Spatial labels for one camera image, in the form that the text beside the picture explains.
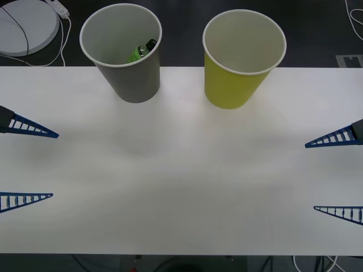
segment black cable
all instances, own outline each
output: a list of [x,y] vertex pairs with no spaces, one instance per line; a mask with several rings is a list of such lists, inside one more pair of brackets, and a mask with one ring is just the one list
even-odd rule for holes
[[270,272],[273,272],[273,256],[271,257],[270,261]]
[[316,256],[314,272],[318,272],[322,256]]
[[89,271],[76,257],[75,255],[72,254],[72,257],[74,258],[74,260],[79,264],[79,266],[85,271],[85,272],[91,272]]
[[268,258],[266,259],[266,261],[263,263],[263,266],[261,267],[261,272],[263,272],[268,264],[268,262],[272,259],[272,256],[268,256]]
[[173,261],[177,259],[177,257],[173,257],[173,258],[170,258],[170,259],[167,259],[166,261],[163,261],[162,263],[160,263],[157,268],[155,268],[153,270],[153,272],[158,272],[164,265],[168,264],[169,262]]
[[28,57],[28,54],[29,54],[29,42],[28,42],[28,37],[27,37],[27,35],[25,34],[25,31],[24,31],[24,29],[22,28],[22,26],[14,19],[14,17],[12,17],[10,14],[9,14],[9,12],[7,12],[6,10],[5,10],[5,8],[4,7],[1,7],[13,20],[14,20],[14,22],[16,22],[17,23],[17,25],[20,27],[20,29],[23,31],[23,33],[24,33],[24,37],[25,37],[25,39],[27,40],[27,54],[26,54],[26,56],[25,56],[25,59],[24,59],[24,61],[23,61],[23,66],[25,65],[25,63],[26,63],[26,60],[27,60],[27,57]]
[[325,271],[325,264],[324,264],[324,258],[325,258],[325,256],[322,256],[322,269],[321,269],[321,271],[320,272],[324,272]]

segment green bottle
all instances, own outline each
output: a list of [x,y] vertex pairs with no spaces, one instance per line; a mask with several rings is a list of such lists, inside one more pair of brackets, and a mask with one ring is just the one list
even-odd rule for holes
[[142,58],[144,58],[144,56],[149,54],[151,50],[154,49],[156,44],[157,44],[157,41],[155,41],[154,39],[151,39],[150,41],[147,42],[146,45],[140,45],[138,48],[136,48],[132,52],[130,58],[127,60],[127,63],[141,60]]

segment white table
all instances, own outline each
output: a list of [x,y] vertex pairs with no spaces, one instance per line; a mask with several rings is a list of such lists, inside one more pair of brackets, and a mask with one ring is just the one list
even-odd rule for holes
[[0,253],[362,255],[363,147],[304,144],[363,118],[363,69],[278,68],[241,108],[202,67],[163,67],[150,101],[94,67],[0,67],[0,104],[60,134],[0,135],[0,191],[54,193],[0,214]]

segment cable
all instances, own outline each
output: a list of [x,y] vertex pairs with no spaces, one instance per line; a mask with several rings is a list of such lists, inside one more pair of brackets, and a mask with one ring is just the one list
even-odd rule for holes
[[314,272],[318,272],[322,256],[316,256]]
[[14,20],[14,22],[16,22],[16,24],[20,27],[20,29],[23,31],[23,33],[24,33],[24,37],[25,37],[25,39],[26,39],[26,41],[27,41],[27,54],[26,54],[26,56],[25,56],[25,59],[24,59],[24,61],[23,61],[23,66],[24,66],[24,64],[25,64],[25,62],[26,62],[26,58],[28,57],[28,54],[29,54],[29,42],[28,42],[28,37],[27,37],[27,35],[25,34],[25,31],[24,31],[24,29],[22,28],[22,26],[18,23],[18,21],[16,21],[15,19],[14,19],[14,17],[12,17],[10,14],[9,14],[9,12],[7,12],[6,11],[6,9],[4,8],[4,7],[1,7],[13,20]]
[[266,261],[263,263],[263,266],[261,267],[261,272],[263,272],[268,264],[268,262],[271,260],[272,256],[268,256]]
[[72,27],[72,22],[71,22],[71,20],[69,19],[69,17],[67,16],[66,17],[66,19],[69,21],[69,28],[68,28],[68,33],[67,33],[67,36],[66,36],[66,40],[64,41],[64,45],[63,45],[63,47],[61,48],[61,58],[62,58],[62,60],[63,60],[63,66],[66,66],[66,61],[64,60],[64,58],[63,58],[63,49],[64,49],[64,47],[66,46],[66,44],[67,44],[67,41],[68,41],[68,37],[69,37],[69,33],[70,33],[70,29],[71,29],[71,27]]
[[336,260],[338,260],[338,256],[335,256],[334,257],[334,260],[331,260],[332,262],[333,262],[333,264],[328,268],[328,270],[327,271],[325,271],[325,272],[330,272],[333,268],[334,268],[334,266],[336,265]]
[[324,259],[325,259],[325,256],[322,256],[322,269],[320,272],[324,272],[324,269],[325,269]]
[[28,63],[28,62],[26,62],[26,61],[22,61],[21,59],[18,59],[18,58],[10,57],[10,56],[3,55],[3,54],[0,54],[0,56],[5,57],[5,58],[11,58],[12,60],[16,60],[16,61],[23,62],[23,63],[25,63],[26,65],[29,65],[29,66],[32,66],[32,67],[46,67],[46,66],[51,65],[54,61],[56,61],[56,60],[57,60],[57,58],[59,57],[59,55],[61,54],[62,61],[63,61],[63,66],[66,66],[65,60],[64,60],[64,58],[63,58],[62,51],[63,51],[64,46],[65,46],[65,45],[66,45],[66,43],[67,43],[68,36],[69,36],[69,33],[70,33],[70,28],[68,29],[67,37],[66,37],[66,40],[65,40],[65,42],[64,42],[64,44],[63,44],[63,38],[64,38],[63,24],[62,24],[62,20],[61,20],[61,18],[60,18],[59,16],[58,16],[58,19],[59,19],[59,22],[60,22],[60,25],[61,25],[61,31],[62,31],[61,47],[60,47],[60,49],[59,49],[59,52],[58,52],[57,56],[56,56],[56,57],[54,58],[54,60],[52,60],[50,63],[48,63],[48,64],[44,64],[44,65],[32,65],[32,64],[30,64],[30,63]]
[[354,27],[354,24],[353,24],[353,22],[352,22],[352,19],[355,21],[355,22],[357,22],[358,24],[361,24],[361,25],[363,25],[363,23],[362,22],[360,22],[360,21],[358,21],[356,18],[354,18],[353,17],[353,15],[352,15],[352,12],[353,11],[363,11],[363,10],[360,10],[360,9],[354,9],[354,10],[351,10],[350,12],[349,12],[349,10],[348,10],[348,2],[347,2],[347,0],[345,0],[345,6],[346,6],[346,8],[347,8],[347,14],[348,14],[348,18],[349,18],[349,21],[351,22],[351,25],[352,25],[352,28],[353,28],[353,30],[354,30],[354,33],[358,36],[358,38],[359,39],[361,39],[362,41],[363,41],[363,38],[361,37],[361,36],[359,36],[359,34],[357,33],[357,31],[356,31],[356,29],[355,29],[355,27]]
[[[333,259],[330,256],[327,256],[327,258],[333,262]],[[335,266],[338,267],[340,269],[341,272],[346,272],[343,268],[341,268],[336,262],[335,262]]]
[[74,258],[74,260],[79,264],[79,266],[85,271],[85,272],[91,272],[89,271],[76,257],[75,255],[72,254],[72,257]]
[[162,263],[160,263],[160,264],[157,266],[157,268],[155,268],[155,269],[153,270],[153,272],[159,272],[159,270],[160,270],[160,269],[161,269],[164,265],[166,265],[166,264],[170,263],[171,261],[173,261],[173,260],[175,260],[175,259],[177,259],[177,257],[173,257],[173,258],[170,258],[170,259],[167,259],[167,260],[163,261]]
[[293,256],[293,262],[294,262],[294,266],[295,266],[296,270],[298,272],[301,272],[301,270],[297,267],[297,264],[296,264],[296,256],[295,255]]

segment paper cup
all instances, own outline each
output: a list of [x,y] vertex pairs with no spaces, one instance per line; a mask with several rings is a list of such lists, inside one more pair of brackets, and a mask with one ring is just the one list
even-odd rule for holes
[[269,17],[230,10],[214,17],[203,33],[205,94],[223,109],[242,106],[285,56],[286,38]]
[[[140,103],[159,90],[161,38],[160,21],[150,10],[134,4],[116,4],[100,9],[86,20],[79,42],[115,92],[127,102]],[[154,49],[144,58],[127,63],[135,48],[150,39],[157,40]]]

